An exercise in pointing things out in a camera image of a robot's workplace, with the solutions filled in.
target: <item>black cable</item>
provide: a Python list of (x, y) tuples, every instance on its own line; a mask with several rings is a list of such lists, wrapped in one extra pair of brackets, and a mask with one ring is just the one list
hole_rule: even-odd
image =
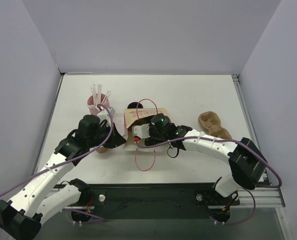
[(68, 184), (70, 184), (68, 181), (62, 181), (62, 182), (59, 184), (59, 186), (58, 186), (58, 191), (60, 191), (60, 188), (61, 188), (62, 184), (65, 183), (65, 182), (67, 182)]
[(77, 131), (77, 129), (73, 129), (72, 131), (70, 131), (70, 133), (67, 135), (67, 137), (71, 137), (73, 134), (75, 134), (76, 131)]
[(173, 147), (171, 147), (171, 146), (168, 147), (168, 149), (167, 149), (167, 155), (168, 155), (171, 159), (175, 159), (175, 158), (179, 155), (179, 153), (180, 153), (180, 149), (177, 148), (177, 152), (176, 152), (176, 155), (175, 155), (175, 156), (171, 156), (171, 155), (169, 154), (169, 150), (170, 150), (170, 149), (173, 149)]
[(100, 126), (103, 127), (108, 123), (108, 121), (106, 119), (104, 119), (103, 121), (100, 122)]
[(224, 208), (225, 208), (225, 210), (223, 211), (223, 214), (230, 208), (230, 206), (232, 205), (232, 203), (234, 203), (235, 202), (235, 200), (236, 199), (238, 199), (238, 195), (236, 194), (236, 196), (232, 199), (232, 201), (228, 204), (228, 205), (226, 205)]

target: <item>screw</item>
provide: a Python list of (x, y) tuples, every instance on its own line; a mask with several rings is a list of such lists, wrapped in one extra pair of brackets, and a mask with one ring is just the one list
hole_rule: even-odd
[(103, 203), (104, 201), (105, 201), (105, 195), (104, 194), (101, 194), (101, 195), (99, 195), (98, 196), (98, 200), (101, 202), (101, 203)]
[(197, 194), (196, 195), (196, 200), (198, 200), (198, 201), (202, 201), (202, 194)]

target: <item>black base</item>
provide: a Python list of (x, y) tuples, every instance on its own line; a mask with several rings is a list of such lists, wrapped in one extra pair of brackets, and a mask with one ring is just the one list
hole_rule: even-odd
[[(93, 214), (104, 219), (207, 219), (208, 206), (224, 207), (232, 196), (222, 197), (213, 183), (94, 184)], [(99, 201), (99, 195), (105, 201)], [(237, 200), (232, 205), (239, 205)], [(85, 207), (84, 202), (73, 206)]]

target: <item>white connector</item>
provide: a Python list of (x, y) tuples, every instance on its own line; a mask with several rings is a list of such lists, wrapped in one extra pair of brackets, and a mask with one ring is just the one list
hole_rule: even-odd
[[(109, 107), (108, 108), (110, 114), (112, 114), (112, 116), (115, 114), (115, 109), (113, 107)], [(105, 110), (102, 110), (100, 111), (97, 116), (99, 117), (99, 120), (100, 120), (100, 123), (103, 121), (103, 120), (107, 120), (107, 125), (108, 126), (111, 126), (111, 119), (110, 119), (110, 115), (107, 111)]]

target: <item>cable tie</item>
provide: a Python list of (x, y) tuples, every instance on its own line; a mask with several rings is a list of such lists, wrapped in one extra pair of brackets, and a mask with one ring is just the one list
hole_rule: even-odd
[(217, 139), (217, 137), (214, 137), (214, 138), (213, 138), (212, 145), (210, 146), (210, 149), (211, 149), (211, 151), (212, 151), (212, 153), (213, 153), (213, 155), (214, 155), (215, 158), (217, 158), (217, 156), (216, 156), (215, 153), (213, 152), (213, 145), (214, 145), (216, 139)]
[(53, 169), (51, 169), (51, 168), (49, 168), (48, 166), (44, 166), (46, 169), (48, 169), (51, 173), (53, 173), (53, 175), (59, 180), (59, 181), (61, 181), (61, 179), (57, 176), (57, 173), (53, 170)]
[(199, 144), (199, 141), (200, 141), (201, 137), (203, 137), (204, 135), (205, 135), (205, 132), (203, 132), (203, 131), (199, 132), (199, 136), (196, 139), (196, 144)]

